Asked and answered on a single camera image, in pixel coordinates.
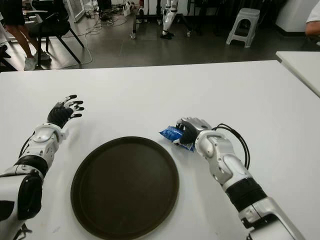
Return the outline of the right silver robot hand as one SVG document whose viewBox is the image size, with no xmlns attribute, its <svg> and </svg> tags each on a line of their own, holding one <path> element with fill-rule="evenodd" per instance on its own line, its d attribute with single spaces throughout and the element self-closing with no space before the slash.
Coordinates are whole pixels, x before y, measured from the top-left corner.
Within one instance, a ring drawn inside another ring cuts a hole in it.
<svg viewBox="0 0 320 240">
<path fill-rule="evenodd" d="M 177 120 L 176 127 L 182 130 L 182 136 L 173 141 L 174 145 L 194 144 L 198 136 L 204 132 L 212 133 L 212 127 L 203 119 L 197 117 L 182 117 Z"/>
</svg>

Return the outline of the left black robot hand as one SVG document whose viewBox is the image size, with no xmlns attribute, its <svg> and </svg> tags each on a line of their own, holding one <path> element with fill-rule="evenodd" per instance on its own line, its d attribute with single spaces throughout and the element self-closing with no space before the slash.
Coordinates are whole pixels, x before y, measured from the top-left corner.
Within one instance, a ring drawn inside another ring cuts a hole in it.
<svg viewBox="0 0 320 240">
<path fill-rule="evenodd" d="M 81 111 L 85 108 L 82 106 L 82 100 L 76 100 L 77 95 L 69 95 L 58 101 L 51 109 L 47 116 L 47 123 L 54 124 L 61 129 L 66 123 L 75 118 L 82 116 Z"/>
</svg>

